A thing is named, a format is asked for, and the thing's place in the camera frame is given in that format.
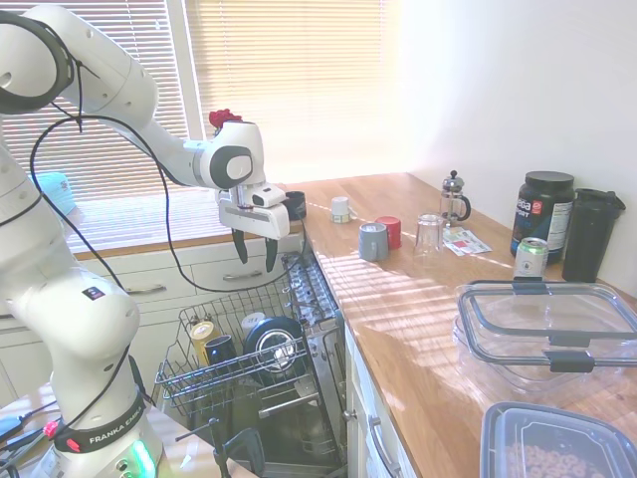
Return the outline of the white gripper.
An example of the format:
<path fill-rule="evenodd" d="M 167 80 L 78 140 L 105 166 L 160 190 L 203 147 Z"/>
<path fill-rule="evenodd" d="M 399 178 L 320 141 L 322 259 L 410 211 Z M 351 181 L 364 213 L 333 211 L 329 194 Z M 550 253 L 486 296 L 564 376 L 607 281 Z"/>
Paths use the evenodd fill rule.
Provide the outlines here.
<path fill-rule="evenodd" d="M 246 232 L 266 238 L 266 271 L 274 270 L 278 255 L 276 239 L 290 234 L 285 199 L 285 191 L 278 186 L 237 186 L 217 193 L 220 222 L 232 229 L 233 243 L 243 264 L 248 262 Z"/>

